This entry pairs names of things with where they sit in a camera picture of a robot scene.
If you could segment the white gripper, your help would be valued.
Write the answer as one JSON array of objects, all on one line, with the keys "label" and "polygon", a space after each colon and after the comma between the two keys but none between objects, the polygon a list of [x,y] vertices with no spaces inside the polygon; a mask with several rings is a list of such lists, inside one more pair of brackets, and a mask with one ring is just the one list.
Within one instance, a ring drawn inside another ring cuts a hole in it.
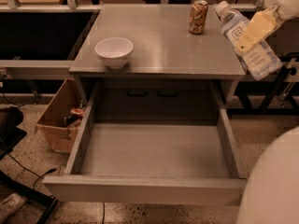
[{"label": "white gripper", "polygon": [[263,11],[254,14],[242,36],[235,44],[235,52],[243,56],[270,36],[281,25],[299,16],[299,0],[264,0]]}]

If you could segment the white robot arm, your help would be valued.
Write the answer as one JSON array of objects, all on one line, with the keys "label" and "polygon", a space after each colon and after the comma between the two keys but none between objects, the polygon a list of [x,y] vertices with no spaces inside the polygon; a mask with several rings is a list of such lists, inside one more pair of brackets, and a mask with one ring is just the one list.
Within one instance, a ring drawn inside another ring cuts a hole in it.
[{"label": "white robot arm", "polygon": [[[244,55],[284,21],[299,16],[299,0],[264,0],[235,45]],[[299,224],[299,127],[273,141],[247,181],[236,224]]]}]

